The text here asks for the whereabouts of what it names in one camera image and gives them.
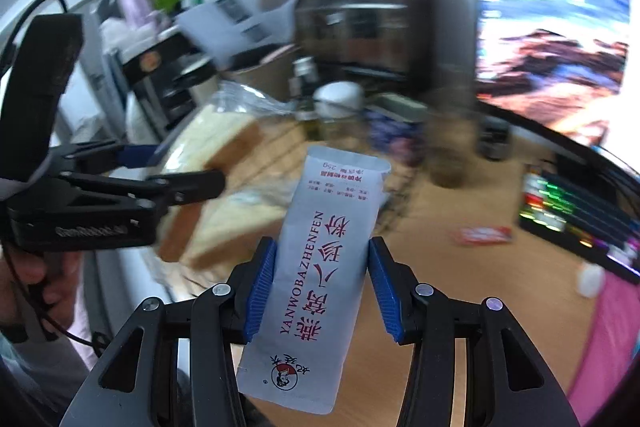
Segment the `pink desk mat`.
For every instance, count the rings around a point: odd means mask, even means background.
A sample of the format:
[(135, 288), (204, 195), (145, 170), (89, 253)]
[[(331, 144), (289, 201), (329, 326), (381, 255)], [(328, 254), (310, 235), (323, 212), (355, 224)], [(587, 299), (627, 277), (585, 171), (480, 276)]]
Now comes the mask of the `pink desk mat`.
[(639, 336), (639, 287), (606, 273), (568, 401), (582, 426), (622, 383)]

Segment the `black shelf rack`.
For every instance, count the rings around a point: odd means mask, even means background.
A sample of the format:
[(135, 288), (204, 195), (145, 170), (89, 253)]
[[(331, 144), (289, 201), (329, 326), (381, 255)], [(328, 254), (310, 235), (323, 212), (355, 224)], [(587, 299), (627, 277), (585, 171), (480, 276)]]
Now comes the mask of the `black shelf rack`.
[(175, 29), (150, 44), (140, 43), (132, 57), (113, 54), (152, 135), (163, 140), (196, 107), (192, 89), (213, 80), (215, 64)]

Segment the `white sachet yanwobazhenfen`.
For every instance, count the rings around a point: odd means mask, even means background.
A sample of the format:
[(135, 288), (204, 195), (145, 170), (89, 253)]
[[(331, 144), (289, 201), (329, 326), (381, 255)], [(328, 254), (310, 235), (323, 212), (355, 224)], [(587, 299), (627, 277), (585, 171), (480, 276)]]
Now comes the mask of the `white sachet yanwobazhenfen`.
[(383, 158), (309, 147), (277, 240), (262, 323), (236, 373), (244, 395), (332, 412), (390, 170)]

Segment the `glass jar with residue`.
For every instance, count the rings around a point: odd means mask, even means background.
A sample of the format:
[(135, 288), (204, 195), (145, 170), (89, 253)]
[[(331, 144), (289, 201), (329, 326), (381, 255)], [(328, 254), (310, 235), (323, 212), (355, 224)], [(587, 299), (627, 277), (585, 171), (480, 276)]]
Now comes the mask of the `glass jar with residue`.
[(457, 89), (435, 89), (428, 99), (426, 168), (440, 187), (459, 188), (469, 178), (475, 140), (475, 115)]

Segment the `small red packet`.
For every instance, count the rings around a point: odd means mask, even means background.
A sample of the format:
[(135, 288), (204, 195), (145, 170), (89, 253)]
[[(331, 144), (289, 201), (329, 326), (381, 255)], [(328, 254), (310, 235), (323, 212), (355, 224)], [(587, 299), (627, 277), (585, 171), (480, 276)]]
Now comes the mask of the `small red packet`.
[(509, 227), (461, 228), (454, 233), (454, 240), (463, 246), (490, 246), (512, 242), (512, 229)]

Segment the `woven storage basket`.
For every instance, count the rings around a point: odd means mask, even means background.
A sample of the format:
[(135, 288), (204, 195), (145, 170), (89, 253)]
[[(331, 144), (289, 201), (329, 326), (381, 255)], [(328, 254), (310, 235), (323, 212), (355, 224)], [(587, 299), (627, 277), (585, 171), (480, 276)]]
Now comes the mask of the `woven storage basket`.
[(230, 65), (220, 74), (253, 88), (280, 102), (290, 98), (290, 79), (297, 57), (294, 44), (266, 44), (231, 57)]

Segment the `blue luncheon meat tin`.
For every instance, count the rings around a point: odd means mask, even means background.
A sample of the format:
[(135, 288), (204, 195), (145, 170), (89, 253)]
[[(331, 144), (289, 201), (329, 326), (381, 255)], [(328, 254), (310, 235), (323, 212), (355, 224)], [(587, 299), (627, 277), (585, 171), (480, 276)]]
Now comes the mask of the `blue luncheon meat tin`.
[(364, 109), (368, 142), (402, 165), (424, 161), (427, 106), (406, 96), (386, 92), (370, 98)]

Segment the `white lidded cream jar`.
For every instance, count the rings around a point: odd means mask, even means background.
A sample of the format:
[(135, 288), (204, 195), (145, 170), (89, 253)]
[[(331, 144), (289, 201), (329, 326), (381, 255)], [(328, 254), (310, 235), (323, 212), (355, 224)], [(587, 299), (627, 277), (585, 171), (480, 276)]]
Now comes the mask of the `white lidded cream jar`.
[(341, 147), (359, 138), (364, 91), (358, 83), (327, 83), (314, 91), (312, 99), (324, 141)]

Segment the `smoked acrylic storage box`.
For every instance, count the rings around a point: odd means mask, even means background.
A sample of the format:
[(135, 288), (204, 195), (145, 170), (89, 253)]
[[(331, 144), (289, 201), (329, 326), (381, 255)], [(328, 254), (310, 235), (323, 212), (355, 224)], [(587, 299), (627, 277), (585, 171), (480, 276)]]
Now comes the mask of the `smoked acrylic storage box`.
[(431, 82), (436, 0), (297, 0), (295, 41), (318, 62)]

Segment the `printed paper sheets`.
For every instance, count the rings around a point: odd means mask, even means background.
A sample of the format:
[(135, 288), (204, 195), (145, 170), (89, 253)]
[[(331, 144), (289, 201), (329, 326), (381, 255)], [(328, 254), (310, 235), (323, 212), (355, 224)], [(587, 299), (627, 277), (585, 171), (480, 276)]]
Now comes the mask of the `printed paper sheets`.
[(208, 0), (178, 14), (176, 24), (218, 69), (227, 69), (236, 54), (293, 39), (296, 0), (267, 12), (258, 1)]

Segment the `RGB mechanical keyboard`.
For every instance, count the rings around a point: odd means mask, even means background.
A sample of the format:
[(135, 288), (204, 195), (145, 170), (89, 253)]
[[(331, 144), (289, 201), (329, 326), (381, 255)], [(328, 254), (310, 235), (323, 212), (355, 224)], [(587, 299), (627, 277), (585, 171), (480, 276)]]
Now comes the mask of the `RGB mechanical keyboard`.
[(639, 177), (631, 170), (563, 156), (527, 164), (518, 226), (639, 284)]

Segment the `bagged bread slices back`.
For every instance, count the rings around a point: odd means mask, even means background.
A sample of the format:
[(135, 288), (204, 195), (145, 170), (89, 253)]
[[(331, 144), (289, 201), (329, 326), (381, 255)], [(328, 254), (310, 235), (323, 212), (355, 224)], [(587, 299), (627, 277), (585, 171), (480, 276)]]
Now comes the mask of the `bagged bread slices back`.
[(193, 270), (239, 260), (260, 236), (278, 234), (295, 181), (281, 173), (243, 181), (271, 139), (293, 118), (294, 104), (224, 81), (180, 124), (156, 173), (178, 176), (176, 203), (160, 221), (155, 254)]

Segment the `small black jar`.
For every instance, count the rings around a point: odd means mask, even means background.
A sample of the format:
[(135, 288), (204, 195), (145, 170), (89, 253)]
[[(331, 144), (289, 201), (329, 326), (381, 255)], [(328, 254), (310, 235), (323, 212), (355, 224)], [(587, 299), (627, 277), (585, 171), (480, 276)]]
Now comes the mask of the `small black jar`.
[(506, 160), (511, 154), (512, 131), (508, 122), (492, 116), (478, 123), (477, 154), (491, 161)]

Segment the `dark pump bottle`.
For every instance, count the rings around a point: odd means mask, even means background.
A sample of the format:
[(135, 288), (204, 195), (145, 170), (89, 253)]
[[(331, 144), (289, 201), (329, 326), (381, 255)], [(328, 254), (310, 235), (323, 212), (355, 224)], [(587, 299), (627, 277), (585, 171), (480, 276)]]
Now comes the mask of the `dark pump bottle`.
[(314, 106), (314, 92), (320, 86), (316, 64), (311, 56), (299, 57), (294, 63), (292, 95), (296, 101), (295, 118), (308, 141), (320, 141), (320, 120)]

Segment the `white round puck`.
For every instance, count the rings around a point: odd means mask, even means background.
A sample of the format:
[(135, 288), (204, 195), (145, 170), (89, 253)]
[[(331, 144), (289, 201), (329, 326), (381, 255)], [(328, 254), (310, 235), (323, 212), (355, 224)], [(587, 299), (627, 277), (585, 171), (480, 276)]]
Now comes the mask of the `white round puck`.
[(587, 299), (599, 296), (605, 283), (605, 269), (601, 265), (585, 262), (577, 272), (576, 289)]

